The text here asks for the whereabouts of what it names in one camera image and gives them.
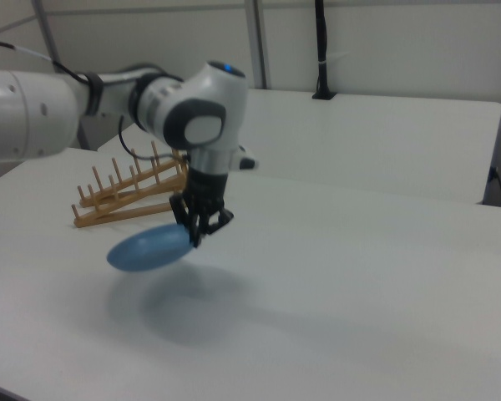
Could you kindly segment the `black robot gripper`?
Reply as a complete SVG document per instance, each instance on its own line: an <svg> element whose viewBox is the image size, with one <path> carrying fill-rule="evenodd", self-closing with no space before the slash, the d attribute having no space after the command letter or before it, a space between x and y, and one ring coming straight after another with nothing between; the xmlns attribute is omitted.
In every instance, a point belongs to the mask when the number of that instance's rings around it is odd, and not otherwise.
<svg viewBox="0 0 501 401"><path fill-rule="evenodd" d="M225 208L227 179L227 174L211 175L190 168L183 191L170 197L175 221L191 233L193 247L234 218Z"/></svg>

